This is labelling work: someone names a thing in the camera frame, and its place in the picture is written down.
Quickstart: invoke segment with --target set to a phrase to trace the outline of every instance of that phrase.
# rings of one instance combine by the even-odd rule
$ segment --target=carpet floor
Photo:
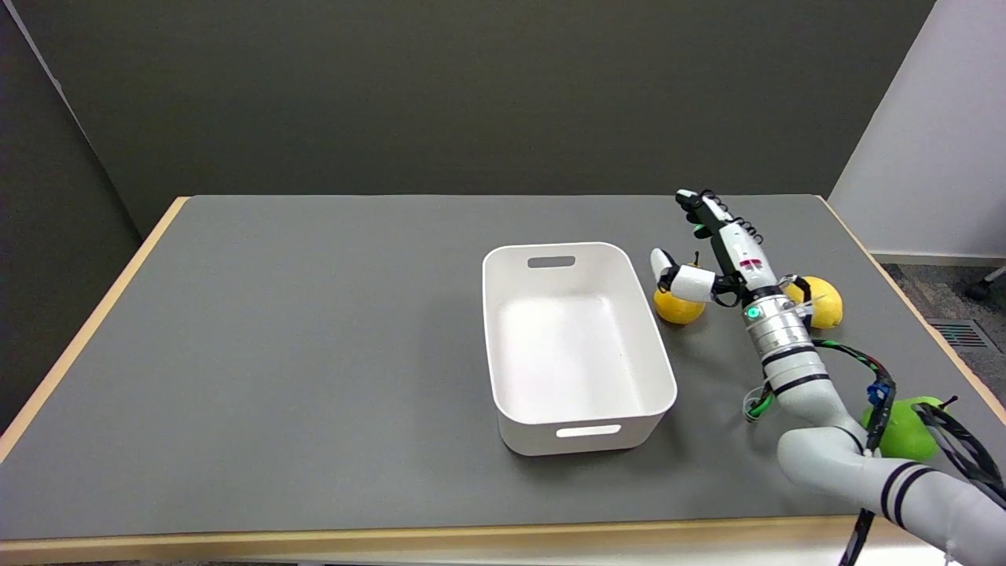
[[[971,282],[987,274],[987,266],[885,263],[884,268],[926,319],[974,321],[999,351],[959,352],[965,364],[1006,405],[1006,276],[997,280],[982,303],[964,297]]]

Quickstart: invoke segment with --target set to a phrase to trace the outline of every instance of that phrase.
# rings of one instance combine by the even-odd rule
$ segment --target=white wall
[[[1006,256],[1006,1],[937,1],[828,200],[871,251]]]

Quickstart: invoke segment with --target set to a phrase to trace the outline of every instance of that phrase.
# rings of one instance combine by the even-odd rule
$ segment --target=table
[[[883,361],[903,396],[959,395],[1003,458],[1006,411],[823,200],[726,201],[754,220],[777,270],[842,291],[846,322],[829,337]],[[803,564],[814,545],[834,560],[854,510],[775,465],[776,439],[801,423],[737,422],[760,375],[735,313],[662,329],[681,394],[640,448],[525,459],[496,435],[481,256],[606,239],[652,292],[650,247],[703,248],[680,216],[659,196],[179,199],[0,438],[0,562],[468,561],[487,548],[516,561],[528,545],[574,561],[584,543],[713,542],[742,554],[799,542]],[[857,413],[868,378],[826,363]],[[874,550],[926,552],[877,531]]]

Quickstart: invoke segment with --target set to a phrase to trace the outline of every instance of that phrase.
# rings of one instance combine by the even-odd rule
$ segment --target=yellow lemon
[[[653,295],[653,305],[657,315],[674,325],[687,325],[694,322],[702,312],[705,311],[705,304],[694,304],[679,300],[670,293],[657,292]]]
[[[811,287],[811,300],[814,302],[814,317],[811,327],[815,329],[834,329],[842,322],[842,296],[820,276],[804,276]],[[786,288],[786,295],[798,304],[804,303],[804,293],[796,286]]]

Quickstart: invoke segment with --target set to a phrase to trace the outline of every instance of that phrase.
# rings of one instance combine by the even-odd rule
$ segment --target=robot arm
[[[1006,564],[1006,510],[974,485],[924,464],[873,457],[879,434],[849,415],[807,332],[806,311],[781,290],[761,246],[761,235],[733,216],[714,195],[679,190],[678,204],[711,238],[722,275],[679,264],[663,249],[651,252],[657,286],[690,302],[715,302],[733,294],[764,369],[767,390],[783,410],[812,428],[791,430],[779,441],[783,473],[795,484],[839,497],[864,511],[841,562],[855,562],[873,514],[947,551],[966,566]],[[874,410],[882,431],[893,388]]]

